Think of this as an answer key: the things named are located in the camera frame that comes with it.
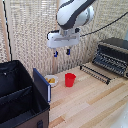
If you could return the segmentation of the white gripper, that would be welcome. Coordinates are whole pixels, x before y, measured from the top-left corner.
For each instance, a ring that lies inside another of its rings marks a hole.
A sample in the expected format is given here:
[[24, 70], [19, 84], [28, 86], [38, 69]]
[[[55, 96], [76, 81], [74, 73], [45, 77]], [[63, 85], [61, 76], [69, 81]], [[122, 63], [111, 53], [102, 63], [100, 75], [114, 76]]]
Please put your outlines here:
[[[80, 33], [67, 32], [66, 35], [62, 35], [59, 30], [51, 31], [47, 34], [47, 46], [54, 49], [54, 57], [58, 56], [56, 48], [77, 45], [79, 43]], [[71, 54], [71, 48], [67, 48], [66, 55]]]

